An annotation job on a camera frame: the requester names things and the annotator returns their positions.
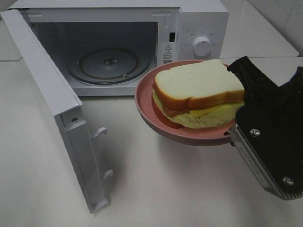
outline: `microwave dial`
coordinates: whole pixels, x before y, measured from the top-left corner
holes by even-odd
[[[212,40],[207,35],[199,35],[193,39],[192,47],[195,55],[202,57],[211,51]]]

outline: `microwave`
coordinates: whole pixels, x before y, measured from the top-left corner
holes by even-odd
[[[18,0],[9,9],[78,96],[134,95],[157,66],[219,58],[229,17],[219,0]]]
[[[107,130],[89,132],[78,97],[131,96],[157,66],[219,58],[229,14],[219,0],[17,0],[1,16],[93,213],[113,171],[92,145]]]

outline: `microwave control panel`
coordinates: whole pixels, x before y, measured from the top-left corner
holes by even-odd
[[[219,58],[228,16],[228,12],[182,13],[178,59]]]

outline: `plate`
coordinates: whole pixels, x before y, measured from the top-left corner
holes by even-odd
[[[172,67],[198,63],[202,61],[203,60],[175,61],[158,66],[149,71],[141,78],[136,87],[135,102],[143,120],[154,131],[166,138],[195,146],[213,146],[229,143],[231,140],[229,136],[224,135],[224,133],[233,126],[235,120],[216,127],[202,129],[190,129],[187,127],[182,127],[179,129],[174,129],[162,123],[152,108],[152,85],[158,72],[168,70]]]

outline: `bolt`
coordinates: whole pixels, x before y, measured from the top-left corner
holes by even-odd
[[[106,64],[106,65],[112,65],[115,63],[117,63],[117,59],[114,59],[114,58],[107,58],[107,59],[103,60],[103,64]]]
[[[257,137],[257,136],[259,136],[261,134],[261,132],[258,129],[252,129],[252,130],[250,130],[250,134],[253,137]]]
[[[291,179],[287,176],[283,178],[283,182],[284,182],[284,184],[289,185],[289,186],[292,186],[294,184],[293,179]]]

